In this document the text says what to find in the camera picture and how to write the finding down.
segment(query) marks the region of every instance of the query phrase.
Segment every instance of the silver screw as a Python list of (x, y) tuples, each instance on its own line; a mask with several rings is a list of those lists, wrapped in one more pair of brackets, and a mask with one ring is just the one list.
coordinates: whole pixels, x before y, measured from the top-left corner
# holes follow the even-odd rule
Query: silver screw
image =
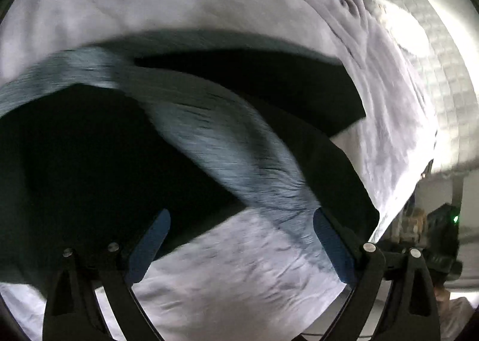
[(363, 245), (363, 249), (366, 251), (366, 252), (369, 252), (369, 253), (373, 253), (375, 250), (376, 250), (376, 245), (370, 243), (370, 242), (367, 242)]
[(73, 255), (73, 250), (72, 250), (72, 248), (66, 248), (66, 249), (63, 251), (63, 257), (70, 257), (71, 255)]
[(118, 245), (117, 242), (111, 242), (110, 244), (108, 244), (109, 252), (116, 252), (117, 250), (119, 250), (119, 248), (120, 248), (120, 245)]
[(416, 248), (411, 249), (410, 254), (412, 257), (415, 257), (416, 259), (421, 257), (421, 252)]

